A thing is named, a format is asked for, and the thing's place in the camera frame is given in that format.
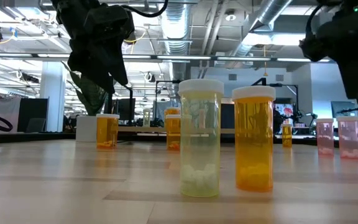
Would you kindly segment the white pink banner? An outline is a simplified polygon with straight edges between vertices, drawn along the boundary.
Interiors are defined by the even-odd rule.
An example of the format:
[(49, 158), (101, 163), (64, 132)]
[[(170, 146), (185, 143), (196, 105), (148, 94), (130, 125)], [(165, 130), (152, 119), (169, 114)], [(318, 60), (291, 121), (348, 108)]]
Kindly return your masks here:
[(17, 132), (20, 103), (19, 97), (0, 98), (0, 117), (12, 124), (12, 130), (9, 133)]

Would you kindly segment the colourful display screen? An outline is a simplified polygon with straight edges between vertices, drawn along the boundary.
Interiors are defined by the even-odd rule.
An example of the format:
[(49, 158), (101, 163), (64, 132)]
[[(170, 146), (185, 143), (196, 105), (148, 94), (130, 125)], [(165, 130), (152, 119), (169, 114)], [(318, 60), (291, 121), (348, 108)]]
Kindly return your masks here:
[(278, 121), (281, 124), (294, 123), (294, 107), (292, 104), (275, 104), (274, 109), (278, 112)]

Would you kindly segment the small pink pill bottle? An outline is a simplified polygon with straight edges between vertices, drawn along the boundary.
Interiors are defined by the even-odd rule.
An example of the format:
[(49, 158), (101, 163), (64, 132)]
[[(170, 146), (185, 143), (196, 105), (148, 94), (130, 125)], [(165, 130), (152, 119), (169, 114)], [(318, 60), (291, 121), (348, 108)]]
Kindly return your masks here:
[(332, 118), (316, 120), (316, 139), (319, 156), (334, 156), (333, 122)]
[(341, 159), (358, 159), (358, 117), (336, 118)]

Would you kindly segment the large orange pill bottle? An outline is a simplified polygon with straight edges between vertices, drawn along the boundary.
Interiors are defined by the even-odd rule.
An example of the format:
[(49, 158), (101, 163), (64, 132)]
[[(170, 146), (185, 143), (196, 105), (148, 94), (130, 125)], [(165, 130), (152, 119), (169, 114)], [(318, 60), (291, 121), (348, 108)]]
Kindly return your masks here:
[(112, 150), (116, 148), (119, 118), (118, 114), (96, 115), (96, 147), (98, 149)]
[(165, 120), (165, 129), (167, 132), (167, 150), (180, 150), (180, 133), (181, 133), (181, 115), (168, 114)]

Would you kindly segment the small pale yellow pill bottle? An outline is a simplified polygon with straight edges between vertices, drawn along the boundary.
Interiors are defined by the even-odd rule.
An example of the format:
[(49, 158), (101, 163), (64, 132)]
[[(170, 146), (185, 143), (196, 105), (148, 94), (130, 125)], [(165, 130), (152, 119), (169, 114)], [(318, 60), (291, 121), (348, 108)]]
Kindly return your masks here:
[(221, 100), (224, 84), (218, 80), (180, 82), (180, 190), (190, 197), (219, 194)]
[(150, 126), (150, 120), (151, 120), (151, 109), (144, 109), (143, 110), (143, 127), (149, 127)]

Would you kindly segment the black monitor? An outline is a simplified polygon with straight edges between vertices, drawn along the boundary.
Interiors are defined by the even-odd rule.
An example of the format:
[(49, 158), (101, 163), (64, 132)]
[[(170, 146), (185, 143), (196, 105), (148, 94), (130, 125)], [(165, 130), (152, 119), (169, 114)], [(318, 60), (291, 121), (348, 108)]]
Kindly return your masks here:
[(123, 98), (114, 100), (114, 113), (119, 115), (121, 121), (132, 121), (135, 115), (135, 99)]

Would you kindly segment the computer monitor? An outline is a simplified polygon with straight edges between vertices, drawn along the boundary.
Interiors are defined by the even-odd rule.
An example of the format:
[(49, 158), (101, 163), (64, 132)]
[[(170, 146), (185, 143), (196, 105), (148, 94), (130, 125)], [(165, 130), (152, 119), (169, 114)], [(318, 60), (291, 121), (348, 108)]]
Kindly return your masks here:
[(356, 104), (351, 101), (332, 101), (332, 117), (337, 118), (338, 116), (355, 116), (355, 112), (351, 111), (351, 109), (354, 109), (355, 107)]

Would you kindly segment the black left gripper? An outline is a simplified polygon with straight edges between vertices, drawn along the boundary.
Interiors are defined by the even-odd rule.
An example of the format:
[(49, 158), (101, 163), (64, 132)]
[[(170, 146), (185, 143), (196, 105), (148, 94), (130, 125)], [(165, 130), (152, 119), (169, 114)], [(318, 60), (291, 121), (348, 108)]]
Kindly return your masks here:
[[(127, 85), (122, 42), (135, 38), (131, 12), (98, 0), (52, 0), (52, 6), (57, 12), (57, 22), (70, 36), (69, 68), (107, 93), (114, 93), (111, 75), (122, 86)], [(97, 47), (95, 54), (88, 51), (111, 43), (117, 44), (114, 51), (110, 46)]]

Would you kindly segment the black partition panel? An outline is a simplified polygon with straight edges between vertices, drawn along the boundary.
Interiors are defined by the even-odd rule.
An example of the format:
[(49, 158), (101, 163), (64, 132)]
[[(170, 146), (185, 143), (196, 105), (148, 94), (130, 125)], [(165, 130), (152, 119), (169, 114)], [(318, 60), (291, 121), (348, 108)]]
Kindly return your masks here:
[(47, 98), (22, 98), (19, 107), (17, 131), (24, 132), (32, 118), (47, 120)]

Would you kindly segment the silver ventilation duct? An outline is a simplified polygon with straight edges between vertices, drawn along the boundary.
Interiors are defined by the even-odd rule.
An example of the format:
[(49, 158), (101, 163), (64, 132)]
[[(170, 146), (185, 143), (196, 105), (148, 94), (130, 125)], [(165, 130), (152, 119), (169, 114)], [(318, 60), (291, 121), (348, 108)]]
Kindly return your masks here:
[(161, 28), (165, 39), (165, 54), (188, 55), (190, 43), (191, 7), (187, 4), (169, 3), (162, 14)]
[(242, 25), (242, 40), (232, 51), (232, 57), (245, 57), (254, 44), (246, 42), (246, 38), (260, 27), (273, 30), (275, 20), (291, 4), (292, 0), (262, 0), (258, 10), (246, 16)]

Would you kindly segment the potted snake plant white pot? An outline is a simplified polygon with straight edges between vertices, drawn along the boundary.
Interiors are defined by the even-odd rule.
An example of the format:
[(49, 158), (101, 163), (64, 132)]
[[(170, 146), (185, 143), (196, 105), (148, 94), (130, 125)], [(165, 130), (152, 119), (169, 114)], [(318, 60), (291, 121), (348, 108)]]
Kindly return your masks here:
[(71, 77), (69, 84), (86, 111), (86, 115), (76, 119), (76, 141), (96, 142), (96, 115), (100, 114), (108, 93), (86, 76), (72, 72), (65, 62), (63, 66)]

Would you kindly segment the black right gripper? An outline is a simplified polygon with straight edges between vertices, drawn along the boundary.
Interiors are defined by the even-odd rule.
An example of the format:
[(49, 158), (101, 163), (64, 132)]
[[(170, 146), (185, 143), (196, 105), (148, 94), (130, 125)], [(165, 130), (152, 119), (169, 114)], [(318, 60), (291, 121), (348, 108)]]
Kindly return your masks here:
[[(325, 57), (332, 59), (341, 54), (347, 45), (358, 47), (358, 12), (333, 18), (312, 28), (314, 15), (306, 22), (305, 38), (300, 40), (303, 55), (311, 61), (320, 61)], [(358, 104), (358, 61), (338, 63), (346, 96)]]

